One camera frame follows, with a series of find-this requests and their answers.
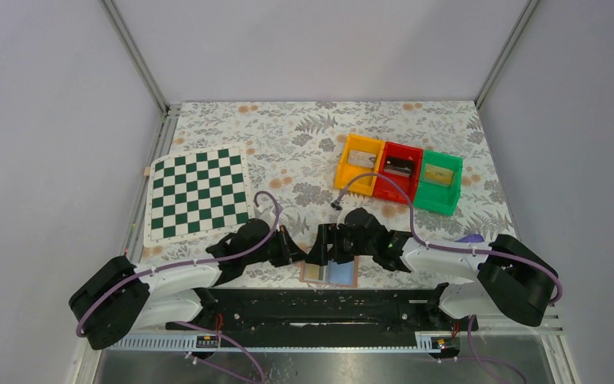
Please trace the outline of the tan leather card holder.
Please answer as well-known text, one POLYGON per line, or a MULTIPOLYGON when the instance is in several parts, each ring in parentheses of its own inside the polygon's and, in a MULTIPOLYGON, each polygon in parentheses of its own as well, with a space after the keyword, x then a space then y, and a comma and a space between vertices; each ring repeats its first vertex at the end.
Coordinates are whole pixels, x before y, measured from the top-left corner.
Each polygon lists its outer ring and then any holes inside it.
POLYGON ((357 258, 343 264, 330 261, 326 266, 317 266, 303 262, 301 264, 300 281, 326 286, 356 288, 358 266, 357 258))

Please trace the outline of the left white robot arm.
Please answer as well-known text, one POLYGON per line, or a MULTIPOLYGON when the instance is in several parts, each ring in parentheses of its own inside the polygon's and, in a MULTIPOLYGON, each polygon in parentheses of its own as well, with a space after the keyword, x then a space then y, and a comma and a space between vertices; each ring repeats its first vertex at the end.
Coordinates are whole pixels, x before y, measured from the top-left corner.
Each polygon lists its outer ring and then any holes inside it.
POLYGON ((68 305, 78 337, 103 350, 133 330, 195 319, 204 306, 197 290, 231 282, 249 265, 281 267, 306 256, 284 226, 252 219, 208 246, 203 258, 152 265, 133 264, 124 255, 111 258, 68 305))

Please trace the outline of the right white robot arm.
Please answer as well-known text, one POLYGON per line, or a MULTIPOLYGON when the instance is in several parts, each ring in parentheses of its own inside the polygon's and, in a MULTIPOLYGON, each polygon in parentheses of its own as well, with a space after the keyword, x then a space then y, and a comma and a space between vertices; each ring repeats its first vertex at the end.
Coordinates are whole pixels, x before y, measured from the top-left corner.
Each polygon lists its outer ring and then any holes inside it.
POLYGON ((536 327, 559 282, 553 268, 510 235, 499 234, 492 242, 418 241, 411 231, 387 230, 363 208, 347 212, 342 222, 320 225, 304 261, 326 266, 358 256, 371 257, 387 271, 463 278, 441 283, 427 299, 426 310, 441 321, 502 314, 536 327))

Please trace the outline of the black card in red bin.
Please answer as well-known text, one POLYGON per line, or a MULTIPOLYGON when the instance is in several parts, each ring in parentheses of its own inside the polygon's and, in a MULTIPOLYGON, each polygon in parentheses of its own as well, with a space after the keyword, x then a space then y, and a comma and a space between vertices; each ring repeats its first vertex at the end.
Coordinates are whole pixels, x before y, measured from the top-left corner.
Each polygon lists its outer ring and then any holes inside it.
POLYGON ((412 159, 387 157, 383 166, 386 174, 392 174, 404 178, 411 178, 414 175, 415 163, 412 159))

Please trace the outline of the gold card in green bin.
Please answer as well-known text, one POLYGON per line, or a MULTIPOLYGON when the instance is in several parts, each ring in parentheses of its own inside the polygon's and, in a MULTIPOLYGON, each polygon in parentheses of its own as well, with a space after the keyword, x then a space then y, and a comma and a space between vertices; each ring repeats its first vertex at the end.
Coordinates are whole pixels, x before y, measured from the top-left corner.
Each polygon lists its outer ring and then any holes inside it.
POLYGON ((423 171, 424 181, 430 184, 450 187, 453 183, 454 172, 448 168, 427 164, 423 171))

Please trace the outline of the red plastic bin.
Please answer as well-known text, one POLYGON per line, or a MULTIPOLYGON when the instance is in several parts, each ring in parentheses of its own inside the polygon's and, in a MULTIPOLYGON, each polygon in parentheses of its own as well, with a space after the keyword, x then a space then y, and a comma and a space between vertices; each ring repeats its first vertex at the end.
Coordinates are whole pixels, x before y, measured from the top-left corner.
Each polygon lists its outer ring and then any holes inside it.
MULTIPOLYGON (((424 151, 421 148, 386 142, 381 164, 377 167, 376 172, 393 180, 412 202, 420 181, 423 155, 424 151)), ((382 178, 376 180, 373 197, 390 202, 406 203, 401 192, 382 178)))

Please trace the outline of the green white chessboard mat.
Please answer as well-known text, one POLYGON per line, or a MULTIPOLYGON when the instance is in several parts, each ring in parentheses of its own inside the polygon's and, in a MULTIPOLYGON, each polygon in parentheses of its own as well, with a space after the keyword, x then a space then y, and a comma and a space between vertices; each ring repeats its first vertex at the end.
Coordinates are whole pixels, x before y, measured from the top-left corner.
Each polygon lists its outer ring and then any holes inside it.
POLYGON ((226 234, 254 217, 244 144, 167 154, 150 164, 144 246, 226 234))

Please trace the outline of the yellow plastic bin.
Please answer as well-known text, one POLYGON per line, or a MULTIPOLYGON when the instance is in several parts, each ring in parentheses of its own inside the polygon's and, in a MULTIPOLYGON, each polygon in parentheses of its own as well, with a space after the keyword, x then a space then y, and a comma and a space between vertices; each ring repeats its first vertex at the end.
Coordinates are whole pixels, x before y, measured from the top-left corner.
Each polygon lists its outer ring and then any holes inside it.
POLYGON ((356 176, 378 171, 384 146, 384 141, 349 134, 338 162, 334 186, 342 190, 356 176))

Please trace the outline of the green plastic bin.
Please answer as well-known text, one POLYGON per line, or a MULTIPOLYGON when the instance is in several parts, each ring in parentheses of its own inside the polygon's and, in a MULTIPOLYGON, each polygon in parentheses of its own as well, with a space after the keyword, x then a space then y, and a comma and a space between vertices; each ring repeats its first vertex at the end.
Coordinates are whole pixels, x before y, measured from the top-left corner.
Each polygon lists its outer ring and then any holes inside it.
POLYGON ((461 196, 463 159, 425 150, 413 206, 443 215, 453 215, 461 196))

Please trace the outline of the purple marker pen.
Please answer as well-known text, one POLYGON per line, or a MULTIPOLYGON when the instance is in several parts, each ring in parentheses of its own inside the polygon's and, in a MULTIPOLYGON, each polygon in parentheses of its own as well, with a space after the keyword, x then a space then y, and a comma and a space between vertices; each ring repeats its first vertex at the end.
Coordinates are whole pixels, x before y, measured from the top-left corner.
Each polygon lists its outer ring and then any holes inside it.
POLYGON ((469 234, 457 240, 457 242, 462 242, 462 243, 481 243, 484 241, 485 241, 484 237, 480 234, 469 234))

